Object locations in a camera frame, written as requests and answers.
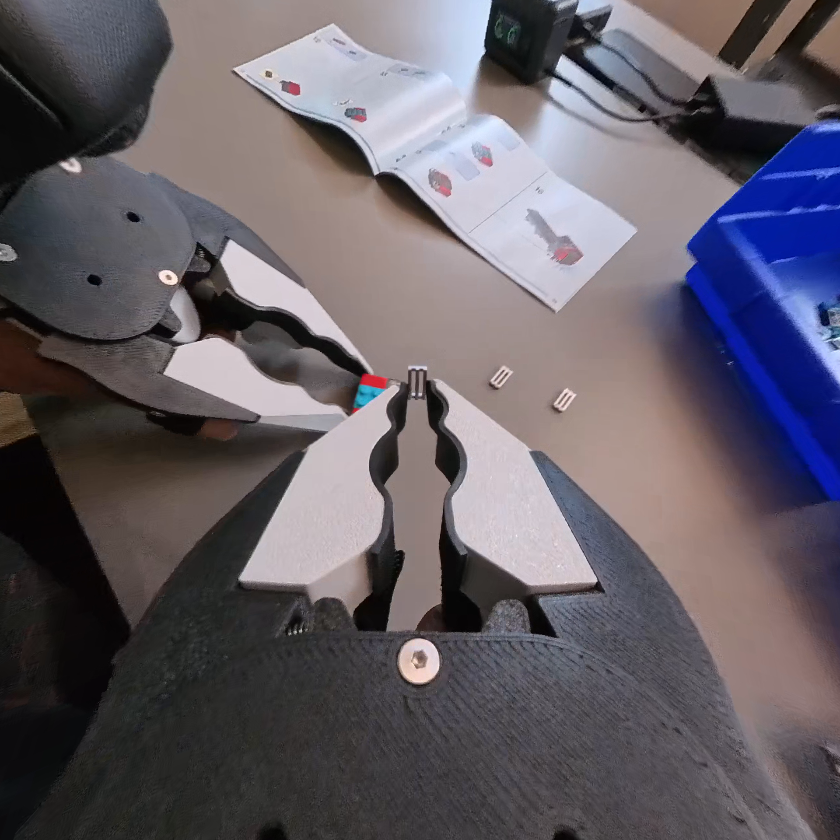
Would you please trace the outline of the black power adapter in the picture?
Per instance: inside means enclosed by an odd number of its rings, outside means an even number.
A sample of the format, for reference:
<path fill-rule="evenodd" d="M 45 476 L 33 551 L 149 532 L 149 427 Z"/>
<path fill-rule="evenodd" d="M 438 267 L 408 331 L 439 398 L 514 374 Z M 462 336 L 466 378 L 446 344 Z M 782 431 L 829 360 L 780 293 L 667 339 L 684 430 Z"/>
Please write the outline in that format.
<path fill-rule="evenodd" d="M 784 145 L 816 119 L 796 88 L 745 77 L 708 76 L 694 102 L 691 132 L 732 148 Z"/>

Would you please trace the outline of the blue plastic bin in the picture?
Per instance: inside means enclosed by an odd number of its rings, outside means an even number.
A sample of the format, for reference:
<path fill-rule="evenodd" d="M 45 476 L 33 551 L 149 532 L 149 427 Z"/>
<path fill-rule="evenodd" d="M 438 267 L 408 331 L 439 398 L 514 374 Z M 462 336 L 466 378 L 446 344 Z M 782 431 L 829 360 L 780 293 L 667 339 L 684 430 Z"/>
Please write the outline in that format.
<path fill-rule="evenodd" d="M 839 352 L 816 306 L 839 295 L 839 123 L 801 131 L 695 233 L 686 284 L 765 412 L 839 498 Z"/>

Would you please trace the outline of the dark flat device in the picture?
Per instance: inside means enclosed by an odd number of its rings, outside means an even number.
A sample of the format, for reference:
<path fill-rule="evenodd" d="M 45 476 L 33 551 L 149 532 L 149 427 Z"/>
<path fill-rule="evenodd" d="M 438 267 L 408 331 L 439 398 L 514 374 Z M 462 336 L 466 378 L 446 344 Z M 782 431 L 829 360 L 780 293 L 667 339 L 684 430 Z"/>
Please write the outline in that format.
<path fill-rule="evenodd" d="M 689 106 L 701 85 L 620 28 L 574 43 L 566 56 L 626 102 L 648 112 Z"/>

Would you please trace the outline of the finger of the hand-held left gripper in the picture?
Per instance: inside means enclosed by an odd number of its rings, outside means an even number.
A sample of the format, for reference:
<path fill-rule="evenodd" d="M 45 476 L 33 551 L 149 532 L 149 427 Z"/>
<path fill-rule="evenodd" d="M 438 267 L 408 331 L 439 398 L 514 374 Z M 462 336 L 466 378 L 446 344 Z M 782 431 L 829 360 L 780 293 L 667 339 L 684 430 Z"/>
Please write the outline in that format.
<path fill-rule="evenodd" d="M 260 426 L 324 434 L 350 414 L 361 373 L 290 336 L 220 337 L 181 345 L 164 376 L 257 415 Z"/>
<path fill-rule="evenodd" d="M 267 332 L 291 350 L 319 354 L 347 374 L 373 373 L 370 363 L 309 289 L 229 239 L 196 283 L 201 338 L 235 342 L 249 330 Z"/>

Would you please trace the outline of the person's left hand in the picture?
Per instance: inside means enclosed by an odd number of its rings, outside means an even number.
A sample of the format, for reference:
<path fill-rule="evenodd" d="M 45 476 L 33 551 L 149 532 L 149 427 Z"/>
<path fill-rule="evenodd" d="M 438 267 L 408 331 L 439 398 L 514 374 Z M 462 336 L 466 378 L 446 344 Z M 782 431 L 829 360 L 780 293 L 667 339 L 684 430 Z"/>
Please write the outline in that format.
<path fill-rule="evenodd" d="M 39 354 L 40 338 L 2 320 L 1 390 L 18 396 L 62 396 L 67 398 L 108 398 L 137 409 L 141 404 L 116 395 L 76 369 Z M 149 411 L 148 420 L 163 429 L 187 437 L 227 441 L 234 438 L 240 425 L 226 418 L 176 418 Z"/>

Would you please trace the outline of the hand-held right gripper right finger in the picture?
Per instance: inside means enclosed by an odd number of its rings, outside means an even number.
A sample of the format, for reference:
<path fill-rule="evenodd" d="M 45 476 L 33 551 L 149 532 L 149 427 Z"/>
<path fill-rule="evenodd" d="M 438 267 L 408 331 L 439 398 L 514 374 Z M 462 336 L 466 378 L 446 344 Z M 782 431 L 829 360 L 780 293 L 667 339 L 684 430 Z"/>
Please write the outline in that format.
<path fill-rule="evenodd" d="M 465 597 L 588 592 L 598 579 L 531 449 L 441 380 L 427 383 L 435 465 L 448 480 L 442 590 Z"/>

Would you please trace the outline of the black charger with green light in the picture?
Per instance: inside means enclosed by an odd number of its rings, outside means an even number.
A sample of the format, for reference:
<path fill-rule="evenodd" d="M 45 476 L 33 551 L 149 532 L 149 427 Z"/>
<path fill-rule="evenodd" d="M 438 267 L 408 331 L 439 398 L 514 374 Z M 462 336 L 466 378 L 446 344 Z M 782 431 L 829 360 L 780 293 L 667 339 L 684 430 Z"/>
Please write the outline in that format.
<path fill-rule="evenodd" d="M 493 1 L 485 54 L 519 81 L 553 77 L 571 34 L 577 1 Z"/>

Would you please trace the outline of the red teal brick assembly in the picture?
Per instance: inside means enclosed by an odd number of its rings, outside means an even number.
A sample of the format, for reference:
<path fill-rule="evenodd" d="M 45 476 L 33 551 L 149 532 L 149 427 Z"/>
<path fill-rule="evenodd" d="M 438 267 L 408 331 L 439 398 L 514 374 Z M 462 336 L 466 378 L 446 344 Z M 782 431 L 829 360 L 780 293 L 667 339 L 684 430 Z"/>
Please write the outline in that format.
<path fill-rule="evenodd" d="M 356 389 L 348 421 L 367 434 L 401 433 L 406 423 L 408 386 L 405 381 L 364 374 Z"/>

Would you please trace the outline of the black metal frame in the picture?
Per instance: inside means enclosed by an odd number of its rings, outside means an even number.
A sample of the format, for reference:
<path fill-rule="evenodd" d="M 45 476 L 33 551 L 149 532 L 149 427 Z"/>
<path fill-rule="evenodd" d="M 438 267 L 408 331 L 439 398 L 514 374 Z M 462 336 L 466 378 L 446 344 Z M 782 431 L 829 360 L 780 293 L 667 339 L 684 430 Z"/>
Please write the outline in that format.
<path fill-rule="evenodd" d="M 770 37 L 771 30 L 788 14 L 790 7 L 800 13 L 798 18 L 784 29 L 778 44 L 772 43 L 769 49 L 762 47 Z M 717 57 L 724 64 L 737 69 L 747 66 L 751 60 L 762 62 L 775 56 L 799 59 L 806 56 L 813 40 L 838 14 L 838 7 L 838 1 L 752 2 Z"/>

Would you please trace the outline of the brick building instruction booklet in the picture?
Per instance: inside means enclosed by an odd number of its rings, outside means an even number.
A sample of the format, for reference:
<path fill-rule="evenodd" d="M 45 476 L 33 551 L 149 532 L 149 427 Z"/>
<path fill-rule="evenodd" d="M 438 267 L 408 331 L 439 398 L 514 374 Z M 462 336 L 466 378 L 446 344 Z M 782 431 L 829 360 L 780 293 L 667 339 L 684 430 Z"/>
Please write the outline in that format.
<path fill-rule="evenodd" d="M 347 134 L 373 175 L 403 182 L 448 230 L 558 312 L 636 234 L 558 177 L 502 119 L 469 115 L 442 72 L 375 54 L 335 24 L 234 74 Z"/>

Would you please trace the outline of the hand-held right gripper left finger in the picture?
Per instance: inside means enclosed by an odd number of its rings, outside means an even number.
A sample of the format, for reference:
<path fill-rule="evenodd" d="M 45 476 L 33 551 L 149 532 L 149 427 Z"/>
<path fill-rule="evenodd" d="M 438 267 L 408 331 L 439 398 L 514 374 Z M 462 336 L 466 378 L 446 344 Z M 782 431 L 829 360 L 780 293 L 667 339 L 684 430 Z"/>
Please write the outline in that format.
<path fill-rule="evenodd" d="M 404 385 L 391 384 L 304 451 L 238 577 L 247 590 L 362 603 L 393 587 Z"/>

